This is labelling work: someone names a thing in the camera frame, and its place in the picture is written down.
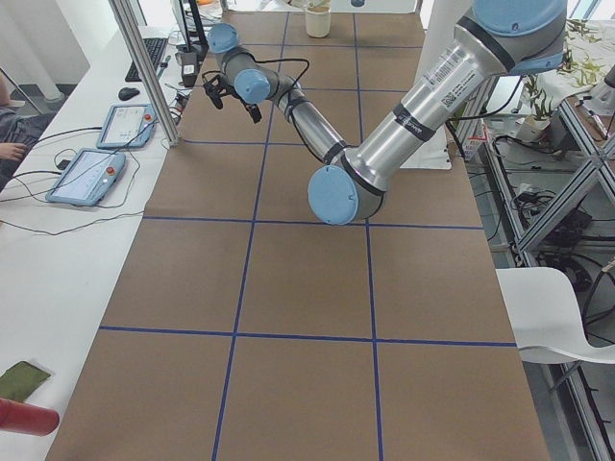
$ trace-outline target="barcode label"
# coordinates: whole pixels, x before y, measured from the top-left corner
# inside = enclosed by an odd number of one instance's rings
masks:
[[[456,52],[446,50],[444,55],[438,59],[437,64],[425,74],[425,79],[430,84],[431,89],[441,85],[461,61],[461,56]]]
[[[483,77],[470,62],[451,49],[423,75],[423,82],[446,109],[455,109],[480,85]]]

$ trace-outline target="person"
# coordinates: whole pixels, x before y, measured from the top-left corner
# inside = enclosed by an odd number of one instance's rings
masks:
[[[0,75],[0,190],[37,144],[55,113],[22,117],[9,108],[11,94]]]

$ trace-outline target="red bottle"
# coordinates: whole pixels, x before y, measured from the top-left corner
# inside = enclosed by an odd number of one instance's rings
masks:
[[[47,435],[60,423],[57,411],[28,403],[0,399],[0,430]]]

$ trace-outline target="gray pants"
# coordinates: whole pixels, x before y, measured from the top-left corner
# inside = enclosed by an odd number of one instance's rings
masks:
[[[14,130],[11,133],[7,133],[5,142],[20,142],[28,146],[24,154],[25,158],[35,144],[37,144],[40,136],[49,126],[55,115],[52,112],[35,115],[34,117],[20,118]],[[0,159],[0,190],[11,180],[21,161]]]

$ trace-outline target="computer mouse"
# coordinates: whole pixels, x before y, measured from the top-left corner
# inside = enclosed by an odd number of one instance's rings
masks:
[[[140,93],[138,88],[130,88],[128,86],[124,86],[122,89],[119,90],[119,93],[117,93],[117,97],[122,101],[128,101],[129,99],[134,98],[138,93]]]

